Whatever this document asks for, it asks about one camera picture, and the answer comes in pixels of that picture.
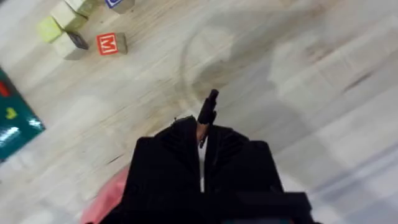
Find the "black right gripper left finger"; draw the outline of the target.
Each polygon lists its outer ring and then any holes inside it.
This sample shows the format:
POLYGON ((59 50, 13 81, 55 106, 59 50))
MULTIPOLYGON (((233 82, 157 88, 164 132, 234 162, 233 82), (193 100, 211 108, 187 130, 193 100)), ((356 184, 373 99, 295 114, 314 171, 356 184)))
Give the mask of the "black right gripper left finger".
POLYGON ((197 121, 175 120, 137 140, 121 202, 103 223, 198 223, 197 121))

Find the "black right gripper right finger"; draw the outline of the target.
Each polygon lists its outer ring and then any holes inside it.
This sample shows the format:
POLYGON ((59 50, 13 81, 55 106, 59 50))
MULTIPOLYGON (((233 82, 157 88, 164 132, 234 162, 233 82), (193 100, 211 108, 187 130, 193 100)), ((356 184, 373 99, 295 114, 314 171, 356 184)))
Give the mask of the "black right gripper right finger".
POLYGON ((223 126, 208 131, 204 172, 206 194, 284 191, 268 143, 223 126))

